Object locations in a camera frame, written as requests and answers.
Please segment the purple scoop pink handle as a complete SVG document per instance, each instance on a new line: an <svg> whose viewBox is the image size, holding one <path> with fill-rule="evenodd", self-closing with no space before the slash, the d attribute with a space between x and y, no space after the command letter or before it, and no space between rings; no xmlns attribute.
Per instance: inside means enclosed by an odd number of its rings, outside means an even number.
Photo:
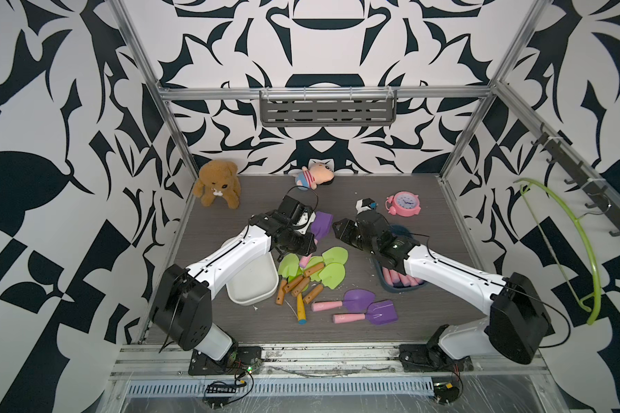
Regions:
<svg viewBox="0 0 620 413"><path fill-rule="evenodd" d="M344 298L338 301L313 302L312 311L328 311L333 309L345 309L351 313L365 311L375 301L375 294L369 290L351 289L344 294Z"/></svg>

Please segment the purple pointed shovel pink handle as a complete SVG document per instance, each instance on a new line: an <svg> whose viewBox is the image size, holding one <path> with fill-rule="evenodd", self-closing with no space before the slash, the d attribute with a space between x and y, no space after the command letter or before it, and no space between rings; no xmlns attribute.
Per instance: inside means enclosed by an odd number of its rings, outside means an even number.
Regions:
<svg viewBox="0 0 620 413"><path fill-rule="evenodd" d="M406 278L409 280L411 287L421 286L425 283L422 279L418 277L412 277L408 275Z"/></svg>

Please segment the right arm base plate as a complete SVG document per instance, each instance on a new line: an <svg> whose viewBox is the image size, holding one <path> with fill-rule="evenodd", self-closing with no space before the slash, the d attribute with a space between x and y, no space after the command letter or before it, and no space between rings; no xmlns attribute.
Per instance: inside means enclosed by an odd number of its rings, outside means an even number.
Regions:
<svg viewBox="0 0 620 413"><path fill-rule="evenodd" d="M453 360L439 347L427 344L401 344L398 360L405 373L461 373L474 370L469 357Z"/></svg>

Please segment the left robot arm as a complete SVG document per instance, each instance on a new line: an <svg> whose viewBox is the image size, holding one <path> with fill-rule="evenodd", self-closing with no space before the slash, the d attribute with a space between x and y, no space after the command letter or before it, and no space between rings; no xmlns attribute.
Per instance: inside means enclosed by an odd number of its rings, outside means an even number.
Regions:
<svg viewBox="0 0 620 413"><path fill-rule="evenodd" d="M186 268L168 267L160 280L149 319L165 342L223 365L234 362L237 342L213 320L218 292L247 265L272 250L308 256L316 251L310 227L316 207L286 195L278 208L251 216L245 228L213 254Z"/></svg>

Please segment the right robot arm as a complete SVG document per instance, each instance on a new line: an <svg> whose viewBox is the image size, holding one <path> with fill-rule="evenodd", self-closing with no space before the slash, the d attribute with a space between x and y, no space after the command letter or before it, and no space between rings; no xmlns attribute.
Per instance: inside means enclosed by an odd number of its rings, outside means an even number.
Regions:
<svg viewBox="0 0 620 413"><path fill-rule="evenodd" d="M503 356L529 365L551 320L530 279L489 274L432 251L426 244L396 235L374 210L332 225L335 237L368 253L382 268L418 277L468 302L483 317L440 327L425 344L424 368L440 369L471 356Z"/></svg>

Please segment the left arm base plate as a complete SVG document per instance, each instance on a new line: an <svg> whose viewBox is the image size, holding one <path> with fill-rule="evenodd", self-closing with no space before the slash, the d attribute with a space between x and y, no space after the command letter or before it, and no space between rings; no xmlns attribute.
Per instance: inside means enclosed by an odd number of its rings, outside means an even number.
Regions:
<svg viewBox="0 0 620 413"><path fill-rule="evenodd" d="M260 346L232 346L222 359L215 361L194 349L188 375L227 375L248 368L258 371L262 364L262 353L263 348Z"/></svg>

